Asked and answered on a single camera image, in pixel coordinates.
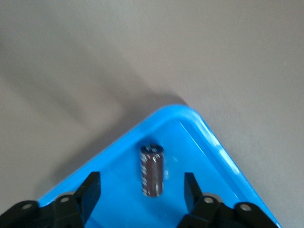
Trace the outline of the long brown capacitor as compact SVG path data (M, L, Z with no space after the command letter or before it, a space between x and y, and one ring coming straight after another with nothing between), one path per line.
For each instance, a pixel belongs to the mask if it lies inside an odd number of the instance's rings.
M164 184L164 152L158 144L148 144L140 150L142 193L146 197L159 197Z

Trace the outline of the blue plastic tray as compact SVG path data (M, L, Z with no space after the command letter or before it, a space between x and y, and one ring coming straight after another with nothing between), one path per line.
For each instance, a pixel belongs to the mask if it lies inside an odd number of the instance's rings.
M140 148L150 143L164 149L164 190L156 198L142 193ZM85 228L176 228L187 213L186 172L227 206L252 202L273 218L201 116L187 106L153 113L42 196L40 205L75 191L93 171L101 174L101 197Z

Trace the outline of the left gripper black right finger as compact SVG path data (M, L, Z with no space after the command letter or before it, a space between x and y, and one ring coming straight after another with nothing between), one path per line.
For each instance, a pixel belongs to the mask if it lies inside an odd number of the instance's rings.
M202 193L191 172L184 174L184 199L188 213L182 218L182 228L210 228L219 209L219 202Z

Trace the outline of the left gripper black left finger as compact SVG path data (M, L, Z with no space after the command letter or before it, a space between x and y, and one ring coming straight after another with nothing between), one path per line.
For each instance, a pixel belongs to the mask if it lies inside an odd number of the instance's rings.
M74 194L65 194L53 202L53 228L85 228L101 196L101 178L91 172Z

